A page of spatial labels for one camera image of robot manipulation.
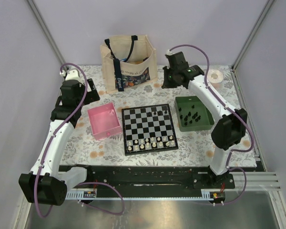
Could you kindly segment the green plastic tray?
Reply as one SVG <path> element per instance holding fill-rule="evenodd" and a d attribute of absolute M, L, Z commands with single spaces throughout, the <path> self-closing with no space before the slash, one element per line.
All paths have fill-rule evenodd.
<path fill-rule="evenodd" d="M 214 119 L 197 96 L 175 98 L 175 109 L 181 132 L 211 130 Z"/>

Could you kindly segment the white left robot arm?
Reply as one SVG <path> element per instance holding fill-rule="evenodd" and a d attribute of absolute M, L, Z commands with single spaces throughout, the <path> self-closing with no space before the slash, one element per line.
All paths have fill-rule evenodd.
<path fill-rule="evenodd" d="M 82 107 L 100 99 L 93 80 L 81 79 L 79 68 L 61 71 L 61 75 L 64 77 L 61 95 L 51 113 L 41 153 L 30 172 L 19 178 L 19 185 L 30 203 L 60 206 L 69 190 L 78 184 L 90 188 L 94 183 L 93 175 L 83 167 L 72 167 L 59 174 L 63 152 L 82 115 Z"/>

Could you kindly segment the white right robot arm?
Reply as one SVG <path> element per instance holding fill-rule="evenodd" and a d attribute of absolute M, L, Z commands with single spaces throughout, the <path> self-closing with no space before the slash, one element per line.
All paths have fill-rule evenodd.
<path fill-rule="evenodd" d="M 185 60 L 182 52 L 166 52 L 169 65 L 163 68 L 163 88 L 183 86 L 193 92 L 211 113 L 215 124 L 211 138 L 215 144 L 213 160 L 204 179 L 211 188 L 222 186 L 228 177 L 228 164 L 233 146 L 245 136 L 247 112 L 236 109 L 224 100 L 218 91 L 207 81 L 207 73 L 199 66 Z"/>

